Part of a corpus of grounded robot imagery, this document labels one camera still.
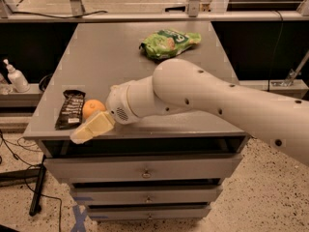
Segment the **drawer front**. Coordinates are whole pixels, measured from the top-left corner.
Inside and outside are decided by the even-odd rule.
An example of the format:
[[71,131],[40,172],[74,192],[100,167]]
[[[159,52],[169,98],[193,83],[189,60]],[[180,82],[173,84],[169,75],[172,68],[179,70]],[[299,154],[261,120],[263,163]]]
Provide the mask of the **drawer front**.
[[121,210],[121,211],[101,211],[87,209],[87,215],[92,220],[151,220],[166,218],[204,218],[208,215],[211,208],[194,209],[184,208],[179,210],[161,209],[161,210]]
[[230,177],[241,154],[197,159],[47,159],[45,167],[60,182],[119,182]]
[[222,186],[175,188],[73,189],[70,195],[80,205],[198,203],[215,201]]

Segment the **cable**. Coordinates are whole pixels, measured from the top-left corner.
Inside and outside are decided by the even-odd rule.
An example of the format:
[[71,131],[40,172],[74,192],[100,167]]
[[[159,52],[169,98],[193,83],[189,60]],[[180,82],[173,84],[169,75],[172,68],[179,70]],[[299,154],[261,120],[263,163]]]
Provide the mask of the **cable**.
[[27,147],[38,146],[36,143],[35,143],[35,144],[31,144],[31,145],[21,145],[21,144],[19,143],[19,140],[20,140],[20,139],[22,139],[22,138],[23,138],[23,137],[19,137],[19,138],[18,138],[18,140],[17,140],[17,144],[12,143],[12,142],[10,142],[10,141],[9,141],[9,140],[7,140],[7,139],[6,139],[6,141],[7,141],[7,143],[10,143],[10,144],[12,144],[12,145],[18,146],[18,147],[20,147],[20,148],[23,148],[23,149],[24,149],[24,150],[26,150],[26,151],[31,151],[31,152],[41,152],[40,150],[36,151],[36,150],[30,150],[30,149],[27,149]]
[[52,75],[53,75],[53,73],[50,73],[50,74],[46,75],[45,77],[43,77],[43,78],[41,79],[41,81],[39,82],[39,89],[40,89],[41,91],[43,91],[43,92],[45,91],[45,89],[47,88],[48,83],[49,83],[49,81],[50,81]]
[[275,55],[276,55],[277,47],[278,47],[280,39],[281,39],[282,29],[283,29],[283,17],[282,17],[280,12],[278,12],[278,11],[275,11],[275,12],[280,15],[281,26],[280,26],[280,31],[279,31],[279,35],[278,35],[278,38],[277,38],[277,42],[275,44],[275,47],[274,47],[273,52],[272,52],[272,57],[271,57],[271,64],[270,64],[270,70],[269,70],[269,74],[268,74],[268,85],[267,85],[267,91],[268,92],[270,91],[270,79],[271,79],[272,69],[273,69],[273,65],[274,65],[274,58],[275,58]]
[[[26,176],[26,172],[27,172],[31,167],[32,167],[32,166],[29,166],[29,167],[25,170],[25,176]],[[29,186],[28,183],[27,183],[26,178],[24,178],[24,181],[25,181],[25,185],[27,186],[27,188],[28,188],[29,190],[31,190],[33,193],[35,193],[36,195],[42,196],[42,197],[47,197],[47,198],[50,198],[50,199],[56,199],[56,200],[59,200],[59,201],[60,201],[60,209],[59,209],[59,217],[58,217],[58,229],[59,229],[59,232],[60,232],[60,231],[61,231],[62,199],[59,198],[59,197],[53,197],[53,196],[49,196],[49,195],[45,195],[45,194],[41,194],[41,193],[36,193],[33,189],[30,188],[30,186]]]
[[40,16],[51,17],[51,18],[59,18],[59,19],[81,18],[81,17],[87,16],[87,15],[94,15],[94,14],[99,14],[99,13],[107,13],[107,11],[96,11],[96,12],[80,14],[80,15],[58,16],[58,15],[32,13],[32,12],[14,12],[12,10],[11,10],[11,12],[12,12],[12,14],[40,15]]
[[13,150],[12,150],[12,149],[10,148],[10,146],[8,145],[7,140],[4,139],[4,137],[3,137],[3,132],[1,131],[1,129],[0,129],[0,138],[2,139],[1,144],[4,143],[4,144],[7,146],[8,150],[12,153],[13,157],[14,157],[16,160],[21,160],[22,162],[24,162],[25,164],[27,164],[27,165],[29,165],[29,166],[38,166],[38,165],[33,165],[33,164],[28,163],[27,161],[25,161],[24,159],[22,159],[18,154],[16,154],[15,152],[13,152]]

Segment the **speckled floor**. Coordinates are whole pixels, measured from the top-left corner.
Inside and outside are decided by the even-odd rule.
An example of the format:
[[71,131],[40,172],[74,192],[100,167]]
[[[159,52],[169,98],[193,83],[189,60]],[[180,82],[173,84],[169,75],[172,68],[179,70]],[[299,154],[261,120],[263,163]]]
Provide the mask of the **speckled floor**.
[[[14,144],[22,133],[4,133]],[[20,144],[33,142],[19,140]],[[26,151],[11,143],[11,149],[31,164],[41,162],[42,153]],[[29,149],[37,151],[37,146]],[[242,151],[243,160],[203,219],[166,219],[131,222],[96,222],[76,206],[69,187],[59,184],[47,171],[42,193],[62,199],[62,231],[309,231],[309,168],[250,139]],[[7,146],[0,148],[0,172],[26,169],[13,158]],[[24,184],[0,188],[0,224],[17,231],[58,231],[60,201],[41,198],[42,210],[29,216],[32,191]]]

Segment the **candy bar wrapper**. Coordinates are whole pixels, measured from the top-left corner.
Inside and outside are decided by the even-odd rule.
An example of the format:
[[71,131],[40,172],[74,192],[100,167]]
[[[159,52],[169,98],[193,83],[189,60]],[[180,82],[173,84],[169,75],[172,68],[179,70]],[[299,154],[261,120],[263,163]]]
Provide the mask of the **candy bar wrapper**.
[[82,123],[82,108],[85,95],[84,92],[79,90],[66,90],[64,92],[66,99],[55,125],[56,130],[73,129]]
[[163,29],[151,34],[140,45],[146,56],[154,60],[173,58],[202,40],[198,33]]

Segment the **pump bottle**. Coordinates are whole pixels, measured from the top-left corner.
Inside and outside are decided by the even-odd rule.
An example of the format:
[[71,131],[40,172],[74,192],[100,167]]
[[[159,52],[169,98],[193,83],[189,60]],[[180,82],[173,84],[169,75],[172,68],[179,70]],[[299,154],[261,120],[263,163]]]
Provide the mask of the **pump bottle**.
[[16,91],[19,93],[28,91],[30,89],[30,85],[23,73],[10,65],[7,59],[3,62],[7,65],[7,69],[9,71],[8,79],[15,87]]

